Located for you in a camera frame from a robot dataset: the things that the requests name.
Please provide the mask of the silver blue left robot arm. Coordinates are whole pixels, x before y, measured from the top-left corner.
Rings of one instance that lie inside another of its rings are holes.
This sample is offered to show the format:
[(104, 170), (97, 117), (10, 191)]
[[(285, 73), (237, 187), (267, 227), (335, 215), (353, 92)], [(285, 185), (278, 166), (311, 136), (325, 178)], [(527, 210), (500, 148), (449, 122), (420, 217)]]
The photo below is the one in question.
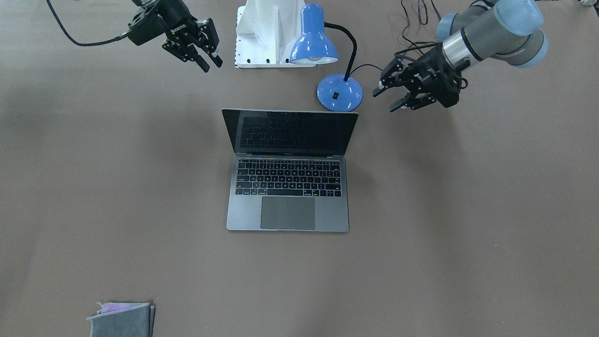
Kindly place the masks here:
[(436, 43), (419, 58), (396, 52), (381, 71), (373, 96), (403, 87), (406, 96), (390, 111), (417, 110), (434, 103), (452, 107), (467, 86), (462, 73), (482, 60), (502, 60), (518, 68), (541, 62), (548, 52), (543, 22), (533, 0), (476, 0), (466, 11), (441, 18)]

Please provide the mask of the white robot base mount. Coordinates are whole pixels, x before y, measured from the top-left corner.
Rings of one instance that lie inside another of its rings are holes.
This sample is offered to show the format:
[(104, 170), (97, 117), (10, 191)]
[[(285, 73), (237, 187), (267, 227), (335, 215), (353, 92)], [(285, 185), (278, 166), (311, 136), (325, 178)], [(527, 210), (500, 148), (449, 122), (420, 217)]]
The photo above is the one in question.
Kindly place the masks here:
[(237, 9), (237, 68), (298, 68), (290, 62), (301, 36), (303, 0), (248, 0)]

